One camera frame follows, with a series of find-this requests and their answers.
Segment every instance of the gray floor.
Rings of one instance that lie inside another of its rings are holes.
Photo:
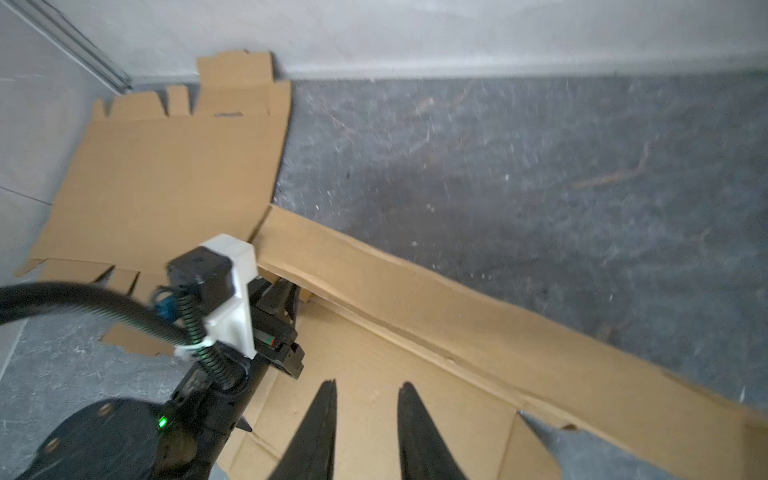
[[[759,75],[300,82],[275,202],[768,412],[767,128]],[[173,388],[107,327],[25,327],[0,479],[77,408]],[[672,478],[530,420],[563,478]]]

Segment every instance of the cardboard box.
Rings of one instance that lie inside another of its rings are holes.
[[[671,372],[494,300],[295,214],[270,207],[290,108],[267,54],[198,61],[184,87],[94,107],[51,219],[26,266],[148,299],[163,265],[219,233],[253,239],[262,272],[313,293],[299,319],[302,377],[271,372],[219,463],[266,478],[319,384],[336,378],[336,478],[399,478],[396,392],[414,382],[472,480],[560,478],[517,415],[588,429],[688,479],[768,478],[768,421]],[[124,326],[105,341],[168,346]]]

